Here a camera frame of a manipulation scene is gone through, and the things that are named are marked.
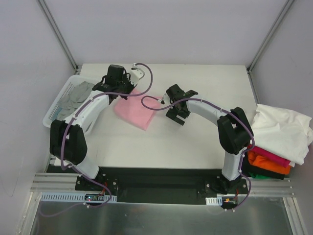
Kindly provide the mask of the pink t shirt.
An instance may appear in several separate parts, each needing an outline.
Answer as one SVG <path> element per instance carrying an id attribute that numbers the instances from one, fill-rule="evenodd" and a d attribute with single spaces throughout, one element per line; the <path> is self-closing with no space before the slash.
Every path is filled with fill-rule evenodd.
<path id="1" fill-rule="evenodd" d="M 143 95 L 129 96 L 127 100 L 119 99 L 114 107 L 114 112 L 123 121 L 146 131 L 156 112 L 141 104 L 142 97 Z"/>

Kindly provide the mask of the white plastic laundry basket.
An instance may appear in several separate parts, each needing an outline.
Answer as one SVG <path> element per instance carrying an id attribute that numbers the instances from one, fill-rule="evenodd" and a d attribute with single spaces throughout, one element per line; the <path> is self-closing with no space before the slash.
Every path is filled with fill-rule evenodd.
<path id="1" fill-rule="evenodd" d="M 98 81 L 95 78 L 83 77 L 80 75 L 71 76 L 65 85 L 62 87 L 61 91 L 58 93 L 57 97 L 50 106 L 48 112 L 43 119 L 43 125 L 45 127 L 50 127 L 52 122 L 57 120 L 55 115 L 56 109 L 59 107 L 59 101 L 68 95 L 75 86 L 83 83 L 84 81 L 96 85 Z M 89 135 L 96 123 L 96 120 L 100 113 L 109 106 L 109 96 L 103 94 L 99 91 L 91 91 L 89 97 L 84 101 L 84 103 L 76 109 L 70 116 L 63 119 L 66 123 L 69 123 L 72 119 L 73 125 L 78 124 L 85 135 Z"/>

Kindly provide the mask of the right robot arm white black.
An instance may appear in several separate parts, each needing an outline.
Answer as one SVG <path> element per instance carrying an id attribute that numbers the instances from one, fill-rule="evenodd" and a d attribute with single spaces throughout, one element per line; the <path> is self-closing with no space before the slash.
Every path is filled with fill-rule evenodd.
<path id="1" fill-rule="evenodd" d="M 166 116 L 174 122 L 184 125 L 184 120 L 195 113 L 217 126 L 219 143 L 225 151 L 224 165 L 220 177 L 213 180 L 210 187 L 217 193 L 233 192 L 241 180 L 243 158 L 253 138 L 244 110 L 236 107 L 223 111 L 217 105 L 210 105 L 201 99 L 196 91 L 185 92 L 177 84 L 168 88 L 164 96 L 172 104 Z"/>

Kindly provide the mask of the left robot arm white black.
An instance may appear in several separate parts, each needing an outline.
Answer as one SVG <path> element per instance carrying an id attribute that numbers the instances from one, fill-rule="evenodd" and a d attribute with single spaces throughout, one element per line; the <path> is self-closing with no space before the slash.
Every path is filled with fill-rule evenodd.
<path id="1" fill-rule="evenodd" d="M 50 125 L 50 153 L 60 159 L 62 170 L 71 167 L 87 176 L 86 183 L 92 190 L 99 190 L 104 179 L 100 167 L 88 156 L 85 136 L 115 99 L 136 96 L 133 91 L 145 76 L 139 66 L 135 63 L 126 71 L 123 66 L 109 65 L 107 74 L 93 86 L 84 102 L 66 119 L 54 120 Z"/>

